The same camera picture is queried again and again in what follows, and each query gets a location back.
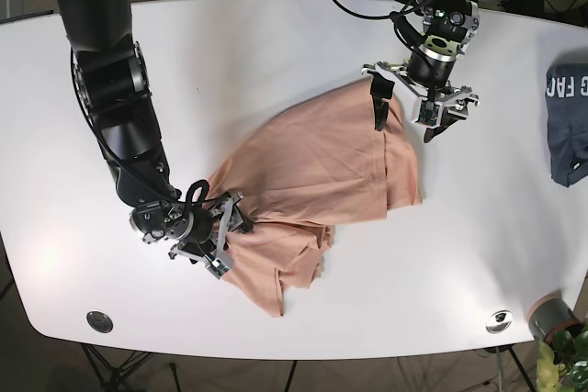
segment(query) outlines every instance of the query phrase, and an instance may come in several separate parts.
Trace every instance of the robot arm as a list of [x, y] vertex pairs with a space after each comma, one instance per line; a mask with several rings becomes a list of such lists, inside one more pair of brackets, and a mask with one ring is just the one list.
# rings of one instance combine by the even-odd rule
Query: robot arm
[[180, 201], [181, 192], [170, 185], [145, 61], [132, 38], [130, 0], [57, 1], [72, 46], [78, 103], [119, 198], [133, 207], [132, 228], [146, 243], [173, 240], [170, 258], [203, 262], [221, 277], [232, 266], [226, 232], [252, 226], [236, 206], [240, 194], [206, 200], [209, 184], [201, 180]]
[[423, 18], [423, 31], [413, 28], [405, 16], [390, 14], [394, 30], [411, 51], [400, 64], [378, 62], [365, 65], [362, 73], [373, 76], [371, 94], [376, 130], [382, 130], [388, 115], [388, 100], [397, 92], [414, 101], [412, 122], [425, 126], [429, 142], [449, 126], [468, 117], [468, 104], [480, 99], [471, 88], [449, 82], [458, 59], [465, 56], [480, 26], [477, 0], [413, 0]]

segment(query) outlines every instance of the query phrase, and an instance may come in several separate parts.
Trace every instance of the green leaf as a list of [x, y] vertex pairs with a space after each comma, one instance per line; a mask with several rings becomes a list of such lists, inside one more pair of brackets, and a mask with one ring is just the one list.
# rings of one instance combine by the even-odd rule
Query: green leaf
[[584, 381], [581, 385], [576, 385], [574, 392], [585, 392], [588, 389], [588, 382]]
[[546, 358], [539, 358], [537, 360], [537, 384], [544, 387], [554, 387], [559, 383], [560, 373], [558, 372], [558, 367]]
[[539, 342], [539, 353], [541, 354], [541, 359], [548, 360], [553, 363], [555, 359], [555, 353], [549, 347], [549, 345], [545, 342]]
[[573, 340], [573, 346], [580, 359], [588, 360], [588, 326]]
[[551, 346], [556, 353], [565, 353], [573, 345], [573, 337], [568, 330], [558, 330], [553, 333]]
[[576, 386], [588, 382], [588, 362], [576, 362], [567, 378]]

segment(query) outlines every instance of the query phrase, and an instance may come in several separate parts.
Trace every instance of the floor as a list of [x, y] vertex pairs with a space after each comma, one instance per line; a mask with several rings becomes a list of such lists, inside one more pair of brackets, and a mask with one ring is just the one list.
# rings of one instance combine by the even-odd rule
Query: floor
[[[24, 13], [57, 9], [55, 0], [22, 0]], [[0, 287], [9, 280], [0, 261]], [[582, 290], [578, 314], [588, 310], [588, 288]], [[525, 369], [534, 376], [533, 343], [515, 347]], [[128, 351], [104, 349], [117, 364]], [[226, 360], [156, 354], [132, 378], [132, 385], [148, 391], [175, 391], [168, 368], [178, 365], [184, 391], [281, 391], [291, 362]], [[509, 392], [527, 391], [508, 354], [503, 356]], [[291, 392], [407, 391], [488, 392], [498, 390], [496, 359], [483, 350], [376, 360], [308, 361], [298, 363]], [[38, 334], [28, 323], [17, 289], [0, 303], [0, 390], [3, 392], [93, 392], [97, 381], [80, 345]]]

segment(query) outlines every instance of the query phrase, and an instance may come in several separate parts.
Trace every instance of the round hole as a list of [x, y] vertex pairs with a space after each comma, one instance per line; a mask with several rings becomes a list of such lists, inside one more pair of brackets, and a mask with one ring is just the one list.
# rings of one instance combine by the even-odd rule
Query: round hole
[[513, 314], [510, 311], [498, 311], [486, 321], [486, 331], [490, 334], [502, 332], [513, 322]]
[[88, 325], [97, 332], [106, 334], [112, 331], [112, 320], [103, 312], [90, 311], [85, 316], [85, 319], [88, 320]]
[[444, 40], [438, 39], [437, 37], [432, 38], [431, 41], [434, 45], [438, 46], [439, 48], [447, 47], [447, 43]]

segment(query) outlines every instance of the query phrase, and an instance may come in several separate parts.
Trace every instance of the potted plant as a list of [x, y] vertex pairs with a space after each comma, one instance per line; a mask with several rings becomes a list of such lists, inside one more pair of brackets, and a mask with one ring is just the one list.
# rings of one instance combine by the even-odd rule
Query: potted plant
[[588, 391], [588, 326], [559, 296], [540, 299], [528, 323], [539, 342], [538, 392]]

